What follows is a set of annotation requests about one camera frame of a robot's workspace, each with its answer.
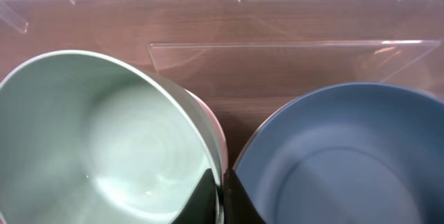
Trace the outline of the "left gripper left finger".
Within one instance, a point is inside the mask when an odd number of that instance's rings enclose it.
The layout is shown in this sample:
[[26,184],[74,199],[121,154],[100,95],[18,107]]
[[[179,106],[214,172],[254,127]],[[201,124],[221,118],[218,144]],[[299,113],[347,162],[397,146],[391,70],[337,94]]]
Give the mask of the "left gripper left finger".
[[207,169],[173,224],[215,224],[216,183]]

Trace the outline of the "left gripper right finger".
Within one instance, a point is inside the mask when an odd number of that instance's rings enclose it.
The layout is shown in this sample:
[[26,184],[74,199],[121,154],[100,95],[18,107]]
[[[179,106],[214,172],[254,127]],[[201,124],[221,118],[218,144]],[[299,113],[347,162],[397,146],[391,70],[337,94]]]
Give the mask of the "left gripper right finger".
[[265,224],[233,169],[224,175],[223,206],[226,224]]

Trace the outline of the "pink bowl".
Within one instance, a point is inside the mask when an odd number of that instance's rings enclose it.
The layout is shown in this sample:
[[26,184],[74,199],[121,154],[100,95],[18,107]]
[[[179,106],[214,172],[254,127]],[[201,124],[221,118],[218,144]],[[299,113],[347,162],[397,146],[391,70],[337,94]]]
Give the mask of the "pink bowl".
[[226,143],[226,138],[225,138],[225,134],[223,132],[223,129],[221,127],[221,124],[219,123],[219,120],[217,119],[216,115],[213,113],[211,108],[204,101],[202,101],[199,97],[197,97],[192,92],[190,92],[190,91],[187,91],[187,92],[204,109],[206,115],[209,117],[210,121],[212,122],[212,125],[216,128],[216,135],[218,137],[217,148],[218,148],[219,159],[220,159],[220,163],[221,163],[221,175],[224,175],[228,169],[229,159],[228,159],[228,147],[227,147],[227,143]]

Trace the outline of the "mint green bowl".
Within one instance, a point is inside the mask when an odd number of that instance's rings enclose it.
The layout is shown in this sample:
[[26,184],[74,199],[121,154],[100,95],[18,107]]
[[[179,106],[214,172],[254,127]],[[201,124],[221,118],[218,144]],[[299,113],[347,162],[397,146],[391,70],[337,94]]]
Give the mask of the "mint green bowl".
[[216,128],[187,90],[100,53],[25,61],[1,81],[1,222],[173,223]]

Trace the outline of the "dark blue plate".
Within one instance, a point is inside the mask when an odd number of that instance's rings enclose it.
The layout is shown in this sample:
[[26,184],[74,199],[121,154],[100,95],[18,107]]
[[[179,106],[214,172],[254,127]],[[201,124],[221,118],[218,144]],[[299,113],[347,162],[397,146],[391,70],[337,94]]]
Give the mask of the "dark blue plate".
[[267,223],[442,223],[443,101],[383,83],[296,98],[234,171]]

